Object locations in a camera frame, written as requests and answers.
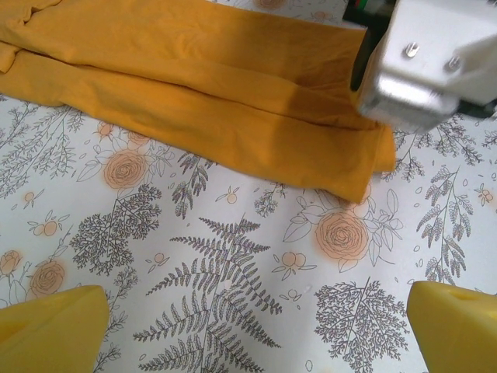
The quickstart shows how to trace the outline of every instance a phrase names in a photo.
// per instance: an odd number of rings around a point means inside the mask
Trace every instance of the printed table cover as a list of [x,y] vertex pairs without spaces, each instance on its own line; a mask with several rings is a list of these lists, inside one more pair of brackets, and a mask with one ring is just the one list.
[[[321,23],[345,8],[225,4]],[[497,292],[497,123],[395,140],[395,172],[351,206],[0,96],[0,308],[102,285],[94,372],[423,373],[413,281]]]

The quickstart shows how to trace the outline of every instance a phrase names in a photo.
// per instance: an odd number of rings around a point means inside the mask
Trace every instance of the rose print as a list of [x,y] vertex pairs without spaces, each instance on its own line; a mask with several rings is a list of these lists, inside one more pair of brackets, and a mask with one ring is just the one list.
[[96,133],[100,135],[100,141],[103,140],[104,138],[110,138],[114,131],[114,125],[105,123],[105,122],[100,122],[99,126],[97,127]]
[[15,250],[10,250],[0,258],[0,273],[9,276],[16,270],[22,257]]
[[127,138],[129,142],[127,143],[127,146],[131,150],[137,150],[140,147],[148,144],[150,141],[150,138],[147,136],[144,136],[142,134],[138,134],[136,132],[130,131],[127,135]]
[[324,216],[316,229],[319,248],[333,259],[342,262],[361,260],[366,255],[369,239],[364,223],[348,212],[331,213]]
[[38,298],[53,294],[61,287],[64,275],[64,268],[57,261],[47,262],[31,277],[30,289]]
[[127,189],[141,183],[148,165],[143,155],[133,150],[121,150],[110,157],[103,176],[109,187]]

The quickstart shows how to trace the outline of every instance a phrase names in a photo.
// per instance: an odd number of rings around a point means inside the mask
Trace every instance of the bolt head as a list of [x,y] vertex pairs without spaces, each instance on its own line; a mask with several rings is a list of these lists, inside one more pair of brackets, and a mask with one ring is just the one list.
[[419,51],[419,45],[417,43],[409,43],[404,49],[404,56],[407,58],[414,58]]

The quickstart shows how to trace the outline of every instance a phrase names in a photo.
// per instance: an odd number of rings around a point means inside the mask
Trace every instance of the yellow sponge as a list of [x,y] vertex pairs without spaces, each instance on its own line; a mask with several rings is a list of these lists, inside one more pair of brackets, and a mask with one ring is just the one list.
[[415,282],[409,322],[430,373],[497,372],[497,297]]
[[100,286],[0,309],[0,371],[91,373],[108,320]]

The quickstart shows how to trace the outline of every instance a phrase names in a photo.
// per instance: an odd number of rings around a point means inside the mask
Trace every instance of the mustard yellow cloth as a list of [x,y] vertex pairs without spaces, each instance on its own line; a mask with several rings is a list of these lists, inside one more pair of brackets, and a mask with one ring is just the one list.
[[1,0],[0,92],[360,202],[394,166],[350,96],[362,39],[204,0]]

